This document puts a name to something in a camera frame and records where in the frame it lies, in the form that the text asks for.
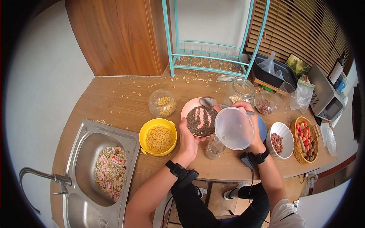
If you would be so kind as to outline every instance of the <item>white shirt sleeve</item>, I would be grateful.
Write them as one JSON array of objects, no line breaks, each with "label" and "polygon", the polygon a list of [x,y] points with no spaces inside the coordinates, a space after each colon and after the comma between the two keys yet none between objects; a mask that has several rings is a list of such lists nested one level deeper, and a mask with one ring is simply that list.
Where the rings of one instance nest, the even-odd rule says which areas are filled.
[{"label": "white shirt sleeve", "polygon": [[304,219],[295,213],[294,205],[288,199],[280,200],[270,215],[269,228],[305,228]]}]

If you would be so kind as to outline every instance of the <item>wooden door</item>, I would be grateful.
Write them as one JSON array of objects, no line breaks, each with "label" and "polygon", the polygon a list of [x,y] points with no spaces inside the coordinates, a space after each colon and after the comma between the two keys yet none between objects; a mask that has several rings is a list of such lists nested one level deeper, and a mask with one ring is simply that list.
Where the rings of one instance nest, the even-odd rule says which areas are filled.
[{"label": "wooden door", "polygon": [[157,26],[163,23],[161,0],[65,0],[65,5],[95,76],[162,75],[168,54],[164,27]]}]

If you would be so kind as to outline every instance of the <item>clear plastic funnel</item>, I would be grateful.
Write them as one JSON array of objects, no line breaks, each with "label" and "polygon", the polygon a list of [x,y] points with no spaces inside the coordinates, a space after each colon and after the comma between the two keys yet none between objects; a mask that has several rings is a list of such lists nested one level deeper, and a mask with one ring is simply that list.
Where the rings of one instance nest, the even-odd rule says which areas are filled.
[{"label": "clear plastic funnel", "polygon": [[214,126],[218,139],[232,150],[246,149],[254,138],[252,121],[239,108],[229,107],[218,112]]}]

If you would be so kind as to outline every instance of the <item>person's hand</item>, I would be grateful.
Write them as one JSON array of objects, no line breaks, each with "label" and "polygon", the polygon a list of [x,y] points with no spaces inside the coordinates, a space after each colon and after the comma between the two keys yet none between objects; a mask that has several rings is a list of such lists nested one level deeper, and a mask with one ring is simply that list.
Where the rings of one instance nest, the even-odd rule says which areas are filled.
[{"label": "person's hand", "polygon": [[176,155],[178,163],[186,168],[196,157],[198,144],[205,141],[205,138],[194,136],[188,129],[188,121],[184,117],[179,124],[180,128],[180,149]]},{"label": "person's hand", "polygon": [[[253,111],[253,108],[251,107],[251,105],[248,102],[245,101],[237,101],[236,103],[234,103],[232,105],[232,107],[236,107],[239,108],[241,110],[249,110],[249,111]],[[258,129],[258,121],[257,121],[257,116],[254,115],[248,115],[252,121],[253,127],[255,129],[255,135],[253,138],[253,141],[250,145],[250,148],[252,150],[253,154],[259,154],[259,153],[263,153],[265,152],[266,148],[265,145],[262,143],[261,139],[260,139],[260,132]]]}]

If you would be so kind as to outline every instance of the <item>plastic bag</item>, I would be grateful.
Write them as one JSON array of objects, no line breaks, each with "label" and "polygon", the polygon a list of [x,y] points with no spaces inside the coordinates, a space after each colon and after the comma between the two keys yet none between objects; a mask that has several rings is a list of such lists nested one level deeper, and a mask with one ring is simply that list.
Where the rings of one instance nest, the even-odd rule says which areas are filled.
[{"label": "plastic bag", "polygon": [[299,79],[296,89],[297,98],[290,105],[290,110],[299,109],[302,115],[304,115],[311,103],[314,87],[315,85]]},{"label": "plastic bag", "polygon": [[283,74],[281,73],[281,70],[278,70],[278,71],[275,73],[275,77],[280,78],[281,80],[285,81],[285,80],[284,80],[284,77],[283,77]]},{"label": "plastic bag", "polygon": [[301,193],[300,197],[307,196],[309,193],[309,189],[314,187],[314,183],[318,180],[317,174],[312,171],[308,173],[306,187]]},{"label": "plastic bag", "polygon": [[275,75],[274,57],[275,57],[275,51],[272,51],[271,55],[268,59],[265,59],[264,61],[257,64],[258,67],[260,67],[262,70],[268,72],[269,74]]}]

